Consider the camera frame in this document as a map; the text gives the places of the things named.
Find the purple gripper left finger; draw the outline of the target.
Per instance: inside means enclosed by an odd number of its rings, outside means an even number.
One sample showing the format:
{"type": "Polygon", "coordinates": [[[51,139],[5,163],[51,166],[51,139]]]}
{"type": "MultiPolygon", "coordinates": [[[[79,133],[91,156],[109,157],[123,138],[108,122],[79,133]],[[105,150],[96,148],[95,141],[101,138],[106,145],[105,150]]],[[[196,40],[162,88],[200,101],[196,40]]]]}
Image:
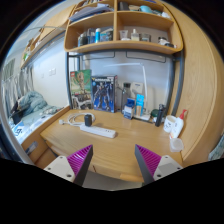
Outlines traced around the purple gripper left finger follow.
{"type": "Polygon", "coordinates": [[[75,174],[74,183],[82,186],[93,156],[93,146],[86,146],[67,157],[68,163],[75,174]]]}

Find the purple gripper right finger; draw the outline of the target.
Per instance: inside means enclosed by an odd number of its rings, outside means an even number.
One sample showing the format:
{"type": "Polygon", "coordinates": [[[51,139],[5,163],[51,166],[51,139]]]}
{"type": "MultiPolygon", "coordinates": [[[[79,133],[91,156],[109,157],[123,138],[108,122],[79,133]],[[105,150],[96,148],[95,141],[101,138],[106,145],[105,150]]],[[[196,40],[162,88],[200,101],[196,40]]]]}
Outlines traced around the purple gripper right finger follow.
{"type": "Polygon", "coordinates": [[[144,184],[150,184],[154,181],[154,173],[159,165],[161,156],[149,149],[135,145],[135,157],[137,159],[144,184]]]}

